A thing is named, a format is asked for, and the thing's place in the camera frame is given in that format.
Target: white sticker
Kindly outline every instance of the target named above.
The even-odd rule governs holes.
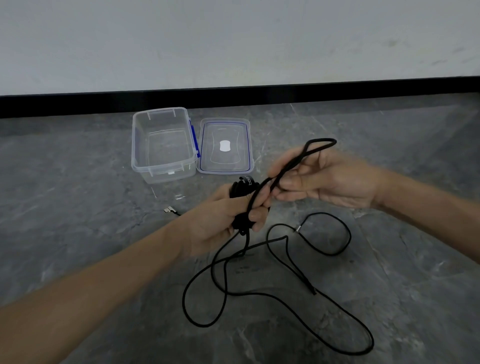
[[[230,151],[230,141],[229,140],[222,140],[220,142],[220,150],[222,152],[229,152]]]

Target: floor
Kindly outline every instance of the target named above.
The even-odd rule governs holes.
[[[480,96],[453,94],[191,109],[249,119],[256,179],[282,151],[330,136],[339,148],[455,194],[480,200]],[[0,304],[99,261],[185,211],[230,176],[151,185],[132,171],[132,113],[0,120]],[[229,299],[213,327],[181,309],[190,277],[209,257],[175,266],[119,309],[65,363],[473,363],[480,357],[480,268],[415,228],[373,210],[318,201],[275,204],[267,225],[298,224],[309,212],[341,217],[353,235],[337,257],[311,255],[292,236],[294,259],[312,283],[357,315],[375,337],[363,357],[334,353],[267,298]],[[341,243],[341,226],[302,228],[319,247]],[[253,241],[264,239],[265,231]],[[325,299],[311,296],[258,250],[232,264],[232,289],[274,291],[326,340],[361,349],[366,336]],[[207,321],[220,301],[207,277],[187,297]]]

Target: left hand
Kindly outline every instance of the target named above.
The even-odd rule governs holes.
[[[232,222],[236,215],[247,211],[252,194],[230,198],[231,184],[219,187],[213,195],[197,207],[172,222],[175,233],[182,235],[183,256],[197,256],[224,243],[233,234]],[[255,222],[252,230],[258,232],[265,224],[270,207],[270,188],[265,186],[258,194],[248,218]]]

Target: white wall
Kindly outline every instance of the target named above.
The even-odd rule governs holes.
[[[0,95],[480,74],[479,0],[2,0]]]

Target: container lid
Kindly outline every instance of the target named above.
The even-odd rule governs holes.
[[[253,170],[250,122],[208,118],[200,122],[197,169],[210,174],[246,174]]]

